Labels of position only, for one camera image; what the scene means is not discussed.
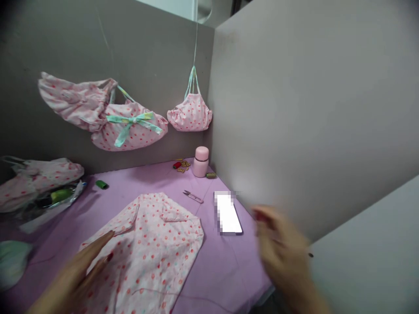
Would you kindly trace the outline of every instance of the pink polka dot fabric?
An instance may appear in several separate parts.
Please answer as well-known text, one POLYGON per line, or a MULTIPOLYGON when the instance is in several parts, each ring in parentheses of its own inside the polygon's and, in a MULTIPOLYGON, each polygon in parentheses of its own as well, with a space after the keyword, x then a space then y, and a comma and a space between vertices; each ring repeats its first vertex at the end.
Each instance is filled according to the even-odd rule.
MULTIPOLYGON (((152 111, 144 108, 137 102, 132 102, 127 99, 125 105, 109 104, 106 107, 104 114, 131 118, 133 116, 139 116, 140 114, 149 112, 152 111)), ((151 145, 161 139, 168 131, 167 120, 156 113, 154 113, 154 117, 154 120, 148 121, 154 125, 157 125, 163 130, 163 132, 160 134, 157 134, 156 132, 153 132, 152 130, 149 130, 139 124, 133 124, 125 142, 121 147, 116 147, 114 145, 115 140, 117 139, 121 130, 126 126, 126 124, 106 123, 99 132, 92 134, 92 142, 97 147, 108 151, 134 150, 151 145)))
POLYGON ((84 169, 66 158, 52 161, 24 160, 14 166, 17 175, 0 185, 0 212, 11 212, 39 194, 79 179, 84 169))
POLYGON ((77 313, 169 314, 203 242, 199 218, 164 193, 140 195, 80 249, 110 230, 115 236, 88 271, 113 259, 77 313))
POLYGON ((127 123, 110 123, 106 116, 136 117, 152 112, 137 102, 113 104, 111 94, 118 83, 113 79, 75 84, 43 72, 38 82, 41 97, 56 114, 81 129, 92 132, 91 140, 98 148, 107 151, 134 150, 146 147, 161 139, 168 131, 168 121, 156 113, 148 122, 163 131, 160 134, 135 123, 121 147, 115 140, 127 123))
POLYGON ((188 94, 184 102, 167 112, 167 119, 181 132, 205 131, 213 119, 213 112, 206 106, 201 94, 188 94))

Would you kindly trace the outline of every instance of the thermos lid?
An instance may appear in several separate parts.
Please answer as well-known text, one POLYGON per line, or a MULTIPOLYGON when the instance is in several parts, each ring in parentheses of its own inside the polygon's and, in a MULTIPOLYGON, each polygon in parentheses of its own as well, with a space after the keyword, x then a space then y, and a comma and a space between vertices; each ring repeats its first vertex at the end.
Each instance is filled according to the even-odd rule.
POLYGON ((197 160, 206 161, 210 156, 210 151, 205 146, 199 146, 195 150, 195 158, 197 160))

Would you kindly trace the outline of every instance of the purple tablecloth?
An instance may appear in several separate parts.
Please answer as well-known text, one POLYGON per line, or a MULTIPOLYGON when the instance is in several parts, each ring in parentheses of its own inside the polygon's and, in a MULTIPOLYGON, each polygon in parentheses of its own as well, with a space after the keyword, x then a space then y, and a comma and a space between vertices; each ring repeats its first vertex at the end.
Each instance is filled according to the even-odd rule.
POLYGON ((12 238, 35 246, 19 283, 3 293, 16 312, 24 312, 40 296, 56 273, 89 238, 139 194, 164 192, 201 218, 204 242, 188 275, 173 314, 247 313, 271 283, 258 258, 254 221, 234 201, 243 227, 241 236, 220 236, 214 222, 214 191, 228 191, 218 178, 196 178, 192 169, 184 174, 172 169, 174 162, 96 174, 80 198, 43 230, 31 236, 12 233, 12 238), (110 187, 100 190, 96 180, 110 187), (186 197, 188 190, 203 204, 186 197))

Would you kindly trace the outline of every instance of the phone screen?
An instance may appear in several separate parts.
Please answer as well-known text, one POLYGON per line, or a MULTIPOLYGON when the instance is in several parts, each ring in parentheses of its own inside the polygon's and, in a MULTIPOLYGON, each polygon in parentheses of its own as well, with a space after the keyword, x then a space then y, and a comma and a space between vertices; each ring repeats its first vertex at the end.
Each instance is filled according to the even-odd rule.
POLYGON ((230 191, 215 191, 216 219, 221 235, 241 235, 243 230, 234 206, 234 195, 230 191))

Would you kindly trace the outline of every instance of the green ribbon bow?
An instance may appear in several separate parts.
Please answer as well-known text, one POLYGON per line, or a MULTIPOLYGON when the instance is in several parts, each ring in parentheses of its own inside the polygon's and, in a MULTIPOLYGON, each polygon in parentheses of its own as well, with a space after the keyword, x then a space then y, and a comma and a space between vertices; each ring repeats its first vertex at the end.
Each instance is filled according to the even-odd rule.
POLYGON ((142 125, 143 127, 156 132, 157 134, 160 134, 163 131, 161 128, 146 121, 146 120, 151 120, 153 118, 154 118, 153 113, 143 113, 134 118, 125 118, 121 116, 106 116, 106 119, 108 120, 108 122, 111 122, 111 123, 128 123, 127 126, 121 131, 118 138, 115 140, 115 146, 116 147, 122 146, 122 144, 127 139, 128 135, 130 134, 130 127, 134 125, 135 123, 138 123, 142 125))

